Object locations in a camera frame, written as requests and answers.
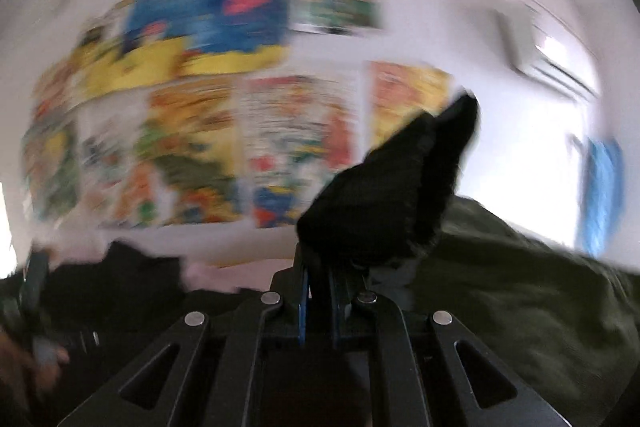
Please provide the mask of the black garment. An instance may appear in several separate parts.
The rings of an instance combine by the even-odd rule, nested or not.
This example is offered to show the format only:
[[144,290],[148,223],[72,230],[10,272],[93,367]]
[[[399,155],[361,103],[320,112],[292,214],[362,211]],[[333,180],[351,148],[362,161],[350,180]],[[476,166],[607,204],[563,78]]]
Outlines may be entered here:
[[[459,96],[437,116],[416,114],[360,164],[336,176],[296,222],[310,295],[325,277],[405,268],[434,244],[475,132],[477,99]],[[112,329],[143,308],[166,319],[186,295],[177,258],[154,258],[122,242],[98,263],[49,268],[36,251],[24,273],[1,283],[1,326],[16,342],[90,320]]]

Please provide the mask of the orange yellow pink drawing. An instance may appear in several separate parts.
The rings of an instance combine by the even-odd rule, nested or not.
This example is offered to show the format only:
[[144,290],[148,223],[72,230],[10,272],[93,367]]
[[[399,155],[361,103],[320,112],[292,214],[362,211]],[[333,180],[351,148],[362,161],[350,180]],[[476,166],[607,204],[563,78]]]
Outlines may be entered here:
[[449,100],[451,76],[432,66],[371,62],[371,146],[386,141],[424,110],[437,115]]

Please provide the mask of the anime characters painting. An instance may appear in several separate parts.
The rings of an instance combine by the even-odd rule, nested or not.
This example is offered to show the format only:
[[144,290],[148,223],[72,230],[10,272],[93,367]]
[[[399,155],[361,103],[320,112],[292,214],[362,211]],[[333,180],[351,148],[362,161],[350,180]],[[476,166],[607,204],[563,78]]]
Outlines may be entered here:
[[50,66],[32,90],[32,121],[22,139],[28,211],[56,222],[79,198],[74,81],[77,67],[66,58]]

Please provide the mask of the white air conditioner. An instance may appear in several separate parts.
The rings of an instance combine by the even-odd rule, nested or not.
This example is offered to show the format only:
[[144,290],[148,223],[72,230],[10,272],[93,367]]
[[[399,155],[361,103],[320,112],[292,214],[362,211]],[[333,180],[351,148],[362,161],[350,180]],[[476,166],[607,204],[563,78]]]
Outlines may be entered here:
[[498,22],[512,66],[522,75],[573,100],[601,96],[592,54],[573,31],[525,3],[506,5]]

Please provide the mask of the blue and yellow painting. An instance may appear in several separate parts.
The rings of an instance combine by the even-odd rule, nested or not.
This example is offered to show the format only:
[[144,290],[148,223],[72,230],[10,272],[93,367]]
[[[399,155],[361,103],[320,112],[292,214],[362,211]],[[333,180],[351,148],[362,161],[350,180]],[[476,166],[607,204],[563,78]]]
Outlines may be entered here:
[[122,0],[93,20],[70,59],[74,95],[186,77],[236,75],[288,55],[288,0]]

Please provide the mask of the blue curtain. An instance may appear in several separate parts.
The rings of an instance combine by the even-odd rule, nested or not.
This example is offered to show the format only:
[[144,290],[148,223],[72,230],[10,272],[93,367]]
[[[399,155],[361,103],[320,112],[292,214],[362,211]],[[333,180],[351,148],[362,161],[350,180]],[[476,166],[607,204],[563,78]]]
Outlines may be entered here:
[[612,136],[584,143],[585,168],[577,244],[591,258],[610,246],[625,209],[625,163],[620,143]]

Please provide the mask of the colourful 2024 drawing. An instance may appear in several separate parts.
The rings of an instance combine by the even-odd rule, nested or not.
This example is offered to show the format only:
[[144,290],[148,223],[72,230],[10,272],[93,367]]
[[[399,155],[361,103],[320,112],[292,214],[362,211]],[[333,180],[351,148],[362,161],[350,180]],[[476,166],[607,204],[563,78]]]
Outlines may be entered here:
[[295,225],[357,159],[354,83],[284,72],[244,81],[240,100],[250,209],[261,229]]

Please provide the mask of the dark green jacket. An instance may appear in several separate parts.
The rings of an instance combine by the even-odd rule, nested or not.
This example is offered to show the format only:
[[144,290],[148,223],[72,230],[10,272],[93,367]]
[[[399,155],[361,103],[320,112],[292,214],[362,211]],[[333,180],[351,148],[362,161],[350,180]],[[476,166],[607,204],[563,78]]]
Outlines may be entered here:
[[450,200],[399,302],[447,310],[574,426],[601,426],[639,369],[639,275],[541,242]]

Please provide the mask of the yellow landscape painting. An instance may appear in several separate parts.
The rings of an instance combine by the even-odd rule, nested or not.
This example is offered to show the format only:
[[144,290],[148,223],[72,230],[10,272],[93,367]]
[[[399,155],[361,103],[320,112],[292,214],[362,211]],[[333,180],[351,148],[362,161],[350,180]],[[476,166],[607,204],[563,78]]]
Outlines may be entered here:
[[132,165],[107,223],[159,228],[239,220],[238,146],[231,78],[152,90],[130,148]]

